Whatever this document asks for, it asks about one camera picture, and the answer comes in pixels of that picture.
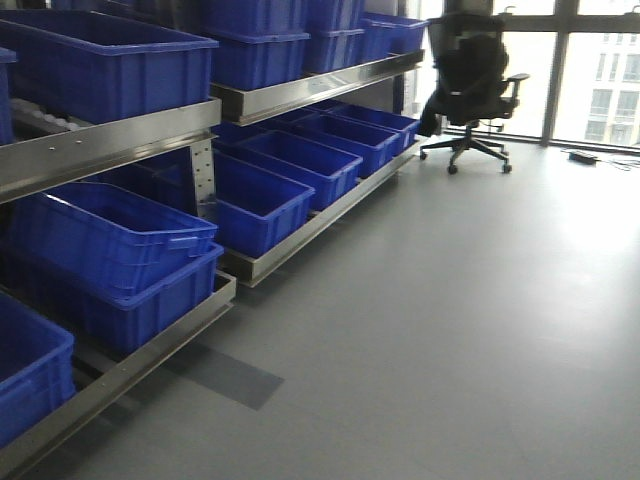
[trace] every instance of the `office chair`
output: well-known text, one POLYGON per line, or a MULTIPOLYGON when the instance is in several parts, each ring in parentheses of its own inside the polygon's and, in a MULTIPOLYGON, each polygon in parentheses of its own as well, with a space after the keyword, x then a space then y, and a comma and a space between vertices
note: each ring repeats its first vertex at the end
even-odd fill
POLYGON ((423 145, 420 158, 427 158, 427 150, 451 147, 454 153, 447 171, 452 175, 458 172, 456 160, 469 149, 502 160, 504 173, 513 168, 504 144, 473 137, 473 129, 481 120, 512 116, 518 105, 520 83, 529 78, 521 73, 503 79, 508 63, 502 43, 503 29, 504 24, 498 18, 467 13, 451 13, 430 20, 429 40, 438 82, 425 106, 418 133, 433 134, 439 114, 446 116, 452 125, 464 126, 465 134, 462 138, 423 145), (509 89, 511 94, 503 97, 509 89))

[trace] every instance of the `blue storage bin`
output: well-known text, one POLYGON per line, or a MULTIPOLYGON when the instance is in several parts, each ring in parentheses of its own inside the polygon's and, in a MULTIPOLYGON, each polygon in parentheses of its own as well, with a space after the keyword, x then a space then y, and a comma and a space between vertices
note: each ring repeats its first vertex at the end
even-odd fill
POLYGON ((309 110, 315 110, 317 112, 328 112, 340 105, 347 105, 347 104, 330 98, 329 100, 323 100, 322 102, 314 103, 305 108, 308 108, 309 110))
POLYGON ((104 0, 51 0, 54 10, 84 10, 86 12, 100 11, 104 0))
POLYGON ((361 28, 314 32, 304 54, 306 72, 326 73, 358 63, 361 28))
POLYGON ((16 61, 16 54, 11 50, 0 48, 0 145, 13 142, 13 124, 9 100, 8 63, 16 61))
POLYGON ((197 215, 193 168, 188 149, 101 173, 96 180, 124 188, 142 197, 197 215))
POLYGON ((302 76, 308 33, 263 36, 215 33, 214 36, 220 42, 220 48, 214 53, 216 83, 239 90, 255 90, 302 76))
POLYGON ((112 296, 48 261, 0 246, 2 279, 47 311, 87 332, 105 346, 131 353, 213 292, 215 269, 222 247, 209 244, 193 259, 130 298, 112 296))
POLYGON ((315 115, 317 112, 310 108, 298 108, 289 112, 263 120, 256 125, 267 130, 281 130, 283 126, 297 123, 300 119, 309 115, 315 115))
POLYGON ((376 22, 369 18, 362 19, 362 47, 360 49, 360 63, 373 62, 386 58, 391 51, 391 41, 395 27, 390 23, 376 22))
POLYGON ((396 17, 382 13, 365 12, 363 18, 376 22, 389 23, 394 26, 391 39, 392 53, 411 53, 422 48, 424 30, 429 24, 427 20, 396 17))
POLYGON ((217 43, 98 13, 4 10, 0 45, 20 58, 16 96, 104 123, 206 101, 217 43))
POLYGON ((0 292, 0 448, 75 393, 73 336, 0 292))
MULTIPOLYGON (((368 158, 362 155, 364 159, 364 174, 371 174, 380 166, 391 160, 397 152, 397 145, 400 141, 400 135, 391 130, 365 125, 361 122, 354 122, 345 118, 332 115, 321 114, 313 117, 302 119, 292 127, 292 132, 297 133, 298 130, 304 132, 303 136, 312 138, 313 140, 327 143, 333 147, 344 150, 340 145, 336 145, 335 141, 329 137, 340 137, 352 142, 366 145, 368 147, 368 158), (314 136, 310 137, 307 132, 312 132, 314 136)), ((360 154, 358 151, 346 149, 349 152, 360 154)))
POLYGON ((157 13, 156 0, 138 0, 135 8, 138 12, 155 15, 157 13))
POLYGON ((222 122, 211 129, 213 133, 218 135, 213 139, 213 145, 220 147, 222 145, 234 145, 247 138, 255 137, 264 133, 266 130, 255 125, 248 127, 240 127, 233 123, 222 122))
POLYGON ((307 29, 314 31, 358 28, 365 0, 309 0, 307 29))
POLYGON ((337 105, 330 113, 397 132, 400 134, 400 142, 398 143, 400 151, 396 151, 396 154, 401 153, 413 144, 420 124, 420 121, 414 118, 357 105, 337 105))
POLYGON ((202 29, 216 35, 304 32, 306 0, 201 0, 202 29))
POLYGON ((216 229, 113 185, 87 182, 17 200, 5 238, 126 298, 204 255, 216 229))
POLYGON ((258 258, 299 229, 314 189, 216 152, 219 242, 258 258))
POLYGON ((237 146, 242 160, 313 187, 314 210, 324 210, 355 187, 362 164, 362 157, 285 132, 265 133, 237 146))

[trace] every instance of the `power strip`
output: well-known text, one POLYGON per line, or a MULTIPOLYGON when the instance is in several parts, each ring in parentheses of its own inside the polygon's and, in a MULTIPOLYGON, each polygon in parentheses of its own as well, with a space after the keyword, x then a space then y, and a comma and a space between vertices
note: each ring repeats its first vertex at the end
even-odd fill
POLYGON ((569 152, 569 160, 582 163, 584 165, 595 165, 600 161, 597 156, 580 151, 569 152))

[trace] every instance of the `metal upright post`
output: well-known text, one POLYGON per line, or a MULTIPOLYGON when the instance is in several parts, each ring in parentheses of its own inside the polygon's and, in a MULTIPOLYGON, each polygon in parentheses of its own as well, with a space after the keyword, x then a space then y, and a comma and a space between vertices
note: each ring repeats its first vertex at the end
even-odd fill
POLYGON ((213 153, 211 140, 203 140, 189 146, 193 169, 193 188, 196 210, 200 218, 213 221, 213 207, 216 201, 216 186, 213 174, 213 153))

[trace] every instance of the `crate handle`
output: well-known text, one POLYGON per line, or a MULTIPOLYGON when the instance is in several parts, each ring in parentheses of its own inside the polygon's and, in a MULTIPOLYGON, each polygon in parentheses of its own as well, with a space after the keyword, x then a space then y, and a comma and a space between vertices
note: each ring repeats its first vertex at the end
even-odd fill
POLYGON ((198 245, 198 237, 182 237, 169 239, 169 250, 184 250, 198 245))

